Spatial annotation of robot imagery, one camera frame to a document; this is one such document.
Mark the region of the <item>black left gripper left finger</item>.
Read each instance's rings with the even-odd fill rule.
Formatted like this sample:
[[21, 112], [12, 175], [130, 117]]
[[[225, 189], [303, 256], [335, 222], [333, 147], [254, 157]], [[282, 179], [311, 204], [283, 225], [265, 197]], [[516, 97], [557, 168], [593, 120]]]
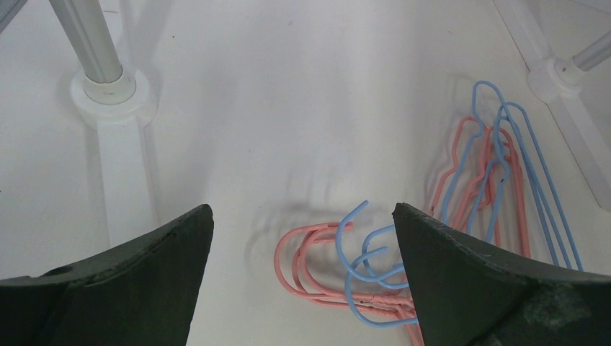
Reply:
[[185, 345], [213, 239], [199, 205], [39, 277], [1, 281], [3, 345]]

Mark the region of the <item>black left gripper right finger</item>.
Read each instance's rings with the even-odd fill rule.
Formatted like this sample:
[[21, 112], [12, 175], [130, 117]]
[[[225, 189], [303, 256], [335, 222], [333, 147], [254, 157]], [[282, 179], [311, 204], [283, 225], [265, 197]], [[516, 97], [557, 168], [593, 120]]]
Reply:
[[393, 212], [426, 345], [608, 345], [610, 278], [519, 256], [407, 203]]

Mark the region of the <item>blue wire hanger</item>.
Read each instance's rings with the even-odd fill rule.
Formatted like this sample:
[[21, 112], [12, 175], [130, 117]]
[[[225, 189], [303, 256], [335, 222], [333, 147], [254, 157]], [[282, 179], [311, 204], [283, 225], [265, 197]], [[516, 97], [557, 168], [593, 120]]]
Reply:
[[[476, 141], [480, 141], [481, 142], [481, 147], [482, 147], [482, 138], [481, 136], [483, 135], [483, 128], [485, 126], [487, 126], [484, 121], [482, 121], [480, 115], [478, 114], [477, 111], [477, 107], [476, 107], [476, 100], [477, 100], [477, 91], [478, 91], [478, 87], [479, 86], [488, 86], [490, 87], [497, 95], [499, 101], [500, 101], [500, 107], [498, 109], [497, 115], [494, 119], [494, 123], [492, 125], [490, 125], [489, 127], [494, 127], [494, 126], [498, 126], [500, 128], [505, 129], [509, 135], [512, 137], [512, 140], [514, 142], [515, 148], [519, 154], [519, 159], [520, 159], [520, 164], [522, 166], [522, 171], [523, 171], [523, 177], [528, 178], [528, 182], [530, 184], [530, 190], [532, 192], [532, 196], [534, 198], [535, 201], [535, 207], [536, 210], [538, 212], [539, 215], [539, 219], [540, 219], [540, 224], [542, 226], [542, 230], [543, 230], [543, 234], [545, 236], [547, 245], [548, 245], [548, 250], [550, 252], [552, 261], [554, 265], [558, 264], [558, 256], [556, 254], [556, 250], [559, 249], [562, 252], [564, 252], [566, 250], [565, 246], [563, 245], [563, 240], [561, 238], [561, 235], [559, 233], [559, 229], [558, 229], [558, 224], [556, 223], [556, 220], [552, 214], [551, 208], [550, 208], [550, 204], [547, 200], [547, 197], [545, 196], [545, 193], [543, 192], [543, 188], [541, 186], [540, 180], [537, 176], [537, 174], [535, 173], [535, 168], [532, 164], [532, 161], [530, 159], [529, 154], [527, 153], [527, 150], [525, 148], [525, 143], [523, 140], [523, 137], [521, 135], [521, 131], [519, 129], [519, 126], [517, 125], [517, 123], [514, 121], [510, 110], [512, 108], [516, 109], [517, 111], [519, 111], [522, 114], [522, 117], [525, 121], [528, 121], [529, 118], [527, 116], [527, 113], [525, 111], [525, 109], [519, 105], [516, 104], [514, 102], [508, 102], [504, 99], [503, 95], [500, 92], [500, 89], [492, 84], [489, 81], [477, 81], [474, 85], [473, 85], [473, 93], [472, 93], [472, 104], [471, 104], [471, 112], [472, 115], [470, 117], [474, 117], [476, 119], [476, 121], [474, 123], [472, 122], [468, 122], [464, 125], [463, 127], [463, 131], [460, 137], [460, 141], [458, 144], [458, 156], [462, 156], [463, 155], [463, 151], [465, 148], [469, 149], [468, 155], [470, 154], [470, 150], [471, 147], [473, 146], [473, 144]], [[452, 191], [452, 194], [450, 195], [450, 199], [447, 202], [446, 206], [447, 206], [447, 212], [448, 212], [448, 204], [452, 198], [452, 195], [455, 191], [455, 188], [457, 186], [458, 183], [458, 179], [461, 176], [463, 170], [464, 170], [464, 166], [465, 163], [467, 161], [467, 158], [463, 159], [462, 162], [464, 163], [464, 165], [462, 166], [462, 169], [460, 170], [460, 175], [458, 177], [448, 177], [447, 180], [445, 181], [445, 186], [444, 188], [448, 188], [448, 187], [454, 187], [454, 190]], [[442, 221], [444, 223], [447, 223], [449, 220], [449, 215], [446, 216], [445, 218], [442, 218]], [[488, 224], [488, 228], [486, 230], [490, 231], [491, 227]], [[485, 240], [489, 243], [493, 242], [491, 240], [486, 239], [486, 234], [485, 234]]]
[[479, 115], [477, 101], [458, 124], [452, 143], [452, 168], [445, 172], [450, 185], [439, 180], [442, 221], [472, 234], [477, 217], [488, 216], [483, 237], [501, 246], [501, 212], [512, 199], [520, 251], [530, 257], [527, 193], [535, 205], [540, 229], [556, 266], [583, 270], [577, 246], [553, 179], [525, 109], [500, 101], [493, 122]]
[[[503, 200], [504, 183], [511, 181], [517, 208], [517, 227], [522, 243], [523, 254], [530, 254], [527, 222], [525, 219], [525, 199], [523, 173], [519, 155], [509, 133], [498, 126], [483, 128], [482, 147], [478, 154], [478, 174], [469, 181], [462, 199], [458, 204], [452, 227], [469, 234], [480, 210], [491, 209], [490, 231], [486, 239], [501, 246], [499, 210]], [[362, 244], [362, 253], [353, 262], [348, 262], [342, 250], [342, 234], [352, 219], [367, 206], [363, 201], [340, 222], [334, 233], [336, 252], [347, 274], [344, 281], [343, 297], [352, 313], [364, 323], [377, 327], [397, 327], [417, 325], [417, 317], [412, 298], [401, 296], [402, 290], [409, 287], [408, 281], [387, 283], [386, 278], [404, 270], [396, 265], [391, 270], [378, 274], [369, 263], [371, 257], [387, 252], [387, 247], [370, 250], [368, 247], [376, 236], [394, 230], [386, 226], [368, 234]]]

